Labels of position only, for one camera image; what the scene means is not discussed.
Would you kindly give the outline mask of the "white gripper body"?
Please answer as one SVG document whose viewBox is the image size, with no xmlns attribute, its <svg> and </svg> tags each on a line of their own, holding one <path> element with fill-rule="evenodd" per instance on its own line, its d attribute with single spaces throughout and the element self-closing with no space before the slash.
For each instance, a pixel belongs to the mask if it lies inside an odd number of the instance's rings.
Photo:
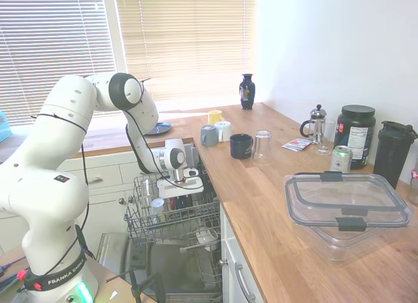
<svg viewBox="0 0 418 303">
<path fill-rule="evenodd" d="M 160 179 L 156 181 L 159 198 L 169 199 L 184 195 L 202 193 L 204 186 L 200 177 L 186 178 L 184 182 L 175 183 L 172 180 Z"/>
</svg>

